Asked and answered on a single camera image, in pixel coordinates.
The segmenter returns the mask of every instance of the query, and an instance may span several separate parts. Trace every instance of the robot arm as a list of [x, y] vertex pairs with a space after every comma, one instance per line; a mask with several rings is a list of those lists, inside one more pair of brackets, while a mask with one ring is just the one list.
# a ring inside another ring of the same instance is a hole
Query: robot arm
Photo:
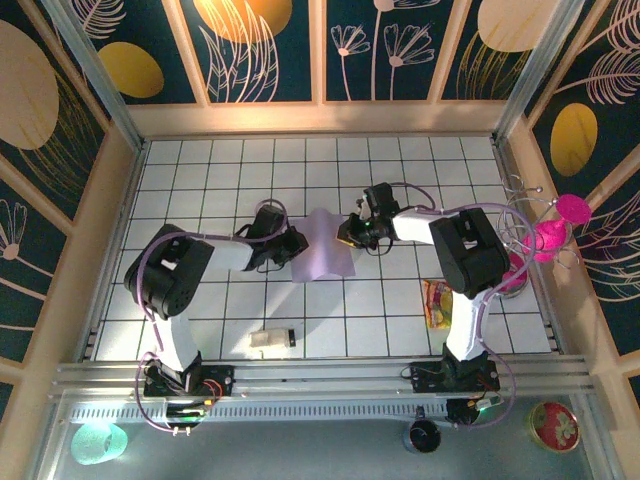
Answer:
[[366, 189], [358, 205], [360, 211], [352, 213], [338, 232], [338, 239], [348, 245], [375, 250], [381, 238], [435, 245], [444, 278], [453, 290], [452, 325], [443, 347], [443, 383], [449, 389], [463, 389], [488, 361], [476, 331], [489, 312], [485, 308], [480, 318], [487, 292], [509, 269], [502, 242], [481, 209], [449, 216], [400, 209], [386, 183]]

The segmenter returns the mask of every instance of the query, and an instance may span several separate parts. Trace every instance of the beige circle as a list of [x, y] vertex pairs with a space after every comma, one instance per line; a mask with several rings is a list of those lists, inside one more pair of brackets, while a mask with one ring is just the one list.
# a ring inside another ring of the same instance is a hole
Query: beige circle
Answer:
[[0, 20], [0, 138], [40, 148], [58, 121], [58, 85], [49, 60], [22, 30]]
[[499, 52], [531, 50], [557, 4], [558, 0], [483, 0], [478, 12], [480, 38]]

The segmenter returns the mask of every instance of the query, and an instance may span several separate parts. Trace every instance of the orange circle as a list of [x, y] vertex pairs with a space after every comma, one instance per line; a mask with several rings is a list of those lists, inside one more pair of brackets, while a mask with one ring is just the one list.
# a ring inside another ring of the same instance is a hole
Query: orange circle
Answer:
[[[255, 15], [257, 27], [260, 28], [260, 17], [264, 18], [274, 37], [285, 29], [293, 10], [291, 0], [247, 0], [246, 3]], [[250, 21], [245, 0], [194, 0], [193, 4], [207, 26], [222, 38], [237, 43], [248, 43], [250, 37], [254, 42], [263, 39], [259, 33], [250, 33], [255, 26]]]

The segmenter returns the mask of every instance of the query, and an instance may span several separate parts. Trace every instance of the white leaf pattern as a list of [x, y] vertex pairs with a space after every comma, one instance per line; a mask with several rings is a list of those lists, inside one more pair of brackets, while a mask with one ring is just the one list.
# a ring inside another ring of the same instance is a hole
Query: white leaf pattern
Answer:
[[127, 15], [124, 0], [72, 0], [73, 8], [89, 38], [105, 40]]

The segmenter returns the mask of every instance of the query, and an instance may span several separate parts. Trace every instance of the white tile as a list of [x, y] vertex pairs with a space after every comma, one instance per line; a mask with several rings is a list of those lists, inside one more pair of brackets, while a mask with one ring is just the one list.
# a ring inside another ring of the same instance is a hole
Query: white tile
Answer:
[[233, 233], [233, 223], [233, 218], [203, 218], [198, 232], [227, 236]]
[[167, 223], [181, 228], [185, 232], [197, 232], [200, 224], [199, 218], [167, 218]]
[[418, 186], [438, 185], [438, 177], [436, 176], [433, 160], [405, 161], [402, 163], [407, 183]]
[[462, 160], [464, 155], [458, 137], [431, 137], [431, 150], [436, 160]]
[[513, 353], [504, 315], [490, 314], [482, 323], [482, 337], [496, 353]]
[[413, 246], [398, 246], [380, 257], [382, 278], [418, 278], [418, 263]]
[[347, 317], [384, 315], [380, 280], [344, 282]]
[[202, 216], [233, 217], [236, 213], [237, 196], [237, 190], [206, 190]]
[[272, 196], [284, 204], [284, 207], [287, 209], [287, 215], [304, 215], [303, 188], [274, 188]]
[[142, 356], [147, 352], [158, 352], [158, 343], [153, 331], [153, 325], [148, 321], [144, 322], [144, 326], [142, 327], [142, 337], [140, 338], [136, 360], [141, 360]]
[[400, 138], [400, 152], [403, 160], [431, 160], [431, 145], [427, 137]]
[[167, 190], [138, 192], [131, 218], [165, 218], [170, 195]]
[[400, 357], [430, 354], [424, 315], [421, 317], [389, 317], [387, 318], [387, 331], [390, 355]]
[[364, 195], [362, 187], [340, 188], [340, 213], [347, 216], [357, 210], [356, 201]]
[[132, 220], [125, 248], [143, 249], [164, 225], [164, 220]]
[[369, 255], [365, 250], [351, 250], [351, 258], [358, 280], [380, 278], [380, 260], [377, 255]]
[[276, 140], [276, 162], [304, 162], [304, 138], [278, 138]]
[[178, 163], [209, 163], [211, 143], [211, 140], [183, 141]]
[[97, 361], [135, 360], [142, 322], [105, 322], [96, 354]]
[[502, 185], [500, 172], [495, 160], [467, 162], [473, 185]]
[[225, 320], [222, 332], [222, 360], [262, 358], [260, 350], [251, 348], [251, 332], [262, 330], [262, 320]]
[[147, 165], [178, 163], [180, 140], [151, 142]]
[[464, 160], [436, 162], [436, 171], [440, 185], [471, 185]]
[[211, 163], [240, 163], [242, 143], [242, 140], [214, 140]]
[[305, 337], [307, 358], [346, 355], [344, 319], [309, 318]]
[[[394, 183], [404, 182], [404, 170], [402, 162], [373, 162], [371, 163], [372, 185], [382, 182]], [[340, 183], [342, 183], [342, 172], [340, 173]]]
[[307, 162], [335, 160], [337, 160], [335, 138], [307, 138]]
[[224, 318], [224, 305], [227, 300], [225, 283], [201, 283], [187, 308], [187, 318], [216, 319]]
[[340, 170], [341, 187], [368, 187], [371, 185], [371, 168], [369, 162], [341, 162]]
[[504, 204], [507, 201], [507, 197], [504, 193], [504, 188], [502, 188], [501, 186], [473, 187], [473, 191], [476, 194], [478, 203], [492, 202]]
[[303, 318], [304, 284], [269, 282], [265, 312], [267, 318]]
[[347, 318], [347, 354], [350, 357], [387, 356], [384, 317]]
[[464, 156], [467, 160], [488, 160], [493, 158], [489, 137], [461, 137]]
[[116, 283], [123, 283], [124, 276], [129, 270], [129, 267], [133, 265], [136, 258], [142, 253], [142, 250], [124, 250], [120, 256], [120, 266], [118, 267], [118, 274], [116, 275]]
[[240, 169], [240, 188], [271, 188], [273, 165], [243, 163]]
[[431, 355], [442, 355], [442, 347], [449, 336], [449, 328], [429, 328]]
[[307, 163], [307, 187], [335, 187], [337, 185], [337, 162]]
[[280, 268], [278, 265], [269, 260], [267, 261], [267, 268], [269, 270], [269, 273], [267, 274], [268, 281], [291, 281], [291, 262], [285, 264], [284, 267]]
[[422, 315], [420, 280], [383, 280], [384, 306], [387, 315]]
[[[436, 208], [442, 208], [442, 201], [440, 200], [440, 188], [439, 187], [420, 187], [427, 192], [436, 204]], [[425, 205], [431, 207], [431, 202], [427, 199], [422, 192], [409, 188], [409, 205]]]
[[265, 321], [265, 329], [268, 328], [293, 329], [296, 345], [286, 348], [265, 348], [262, 351], [262, 358], [304, 358], [304, 318], [268, 318]]
[[213, 163], [209, 166], [207, 188], [238, 188], [239, 182], [239, 163]]
[[204, 190], [174, 190], [171, 192], [168, 217], [199, 217]]
[[538, 313], [540, 311], [531, 282], [517, 297], [502, 299], [502, 305], [506, 313]]
[[230, 283], [225, 318], [264, 318], [264, 283]]
[[341, 281], [311, 282], [306, 288], [307, 317], [344, 317]]
[[396, 137], [369, 138], [371, 160], [400, 160], [400, 147]]
[[273, 166], [273, 188], [304, 187], [304, 163], [278, 163]]
[[202, 359], [218, 360], [220, 358], [220, 343], [222, 342], [223, 320], [195, 320], [189, 322], [191, 335], [196, 347], [202, 354]]
[[133, 301], [133, 295], [124, 285], [118, 284], [113, 289], [109, 309], [107, 310], [107, 320], [142, 320], [144, 313], [142, 309]]
[[338, 160], [369, 160], [369, 146], [365, 137], [360, 138], [339, 138], [338, 139]]
[[175, 173], [175, 165], [147, 165], [140, 190], [171, 190]]
[[173, 189], [203, 189], [207, 182], [208, 168], [208, 165], [178, 165], [178, 170], [176, 170], [176, 179], [173, 182]]
[[440, 187], [444, 208], [456, 208], [476, 203], [471, 187]]
[[540, 314], [507, 314], [507, 325], [515, 353], [548, 353], [551, 351], [547, 331]]
[[273, 139], [260, 138], [244, 141], [244, 151], [242, 152], [243, 163], [256, 163], [273, 161]]
[[442, 278], [443, 273], [436, 254], [436, 247], [433, 245], [418, 245], [418, 270], [420, 278]]
[[271, 189], [269, 188], [238, 191], [238, 210], [236, 216], [253, 218], [258, 202], [267, 200], [269, 197], [271, 197]]
[[306, 191], [307, 211], [309, 215], [316, 208], [324, 208], [331, 213], [340, 213], [340, 203], [337, 188], [309, 188]]

